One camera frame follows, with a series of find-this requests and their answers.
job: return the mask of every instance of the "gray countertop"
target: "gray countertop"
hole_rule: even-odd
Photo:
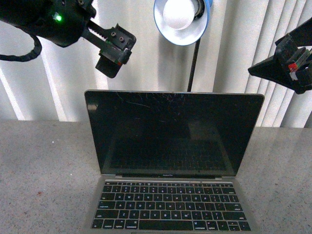
[[[0,132],[0,233],[79,233],[100,177],[89,124],[3,121]],[[237,179],[262,233],[312,233],[311,139],[255,129]]]

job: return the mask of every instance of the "white blind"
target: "white blind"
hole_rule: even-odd
[[[137,38],[115,79],[95,69],[99,49],[84,39],[60,48],[40,39],[43,51],[27,63],[0,61],[0,119],[87,120],[87,89],[186,91],[194,45],[169,43],[154,23],[153,0],[95,0],[94,21],[117,23]],[[312,0],[214,0],[203,36],[193,91],[259,93],[266,99],[257,126],[312,127],[312,91],[297,95],[251,77],[248,68],[274,54],[274,42],[312,17]],[[26,54],[32,39],[0,22],[0,53]]]

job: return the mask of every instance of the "laptop screen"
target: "laptop screen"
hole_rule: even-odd
[[[102,174],[235,176],[264,96],[86,91]]]

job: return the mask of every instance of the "green led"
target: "green led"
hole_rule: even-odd
[[[55,17],[56,21],[61,22],[62,21],[62,16],[58,15]]]

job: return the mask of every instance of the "cable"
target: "cable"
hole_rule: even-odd
[[[23,55],[23,56],[0,55],[0,60],[14,61],[14,62],[28,62],[30,60],[37,58],[41,53],[42,45],[41,45],[39,39],[35,35],[30,35],[30,36],[34,40],[34,46],[35,46],[31,52],[29,52],[27,55]]]
[[[190,79],[189,79],[189,86],[187,88],[187,92],[191,92],[192,91],[192,85],[193,85],[193,79],[194,79],[194,74],[195,74],[195,67],[196,67],[196,62],[197,62],[199,45],[200,45],[200,39],[198,39],[198,41],[196,41],[196,44],[195,44],[194,56],[193,56],[193,62],[192,62]]]

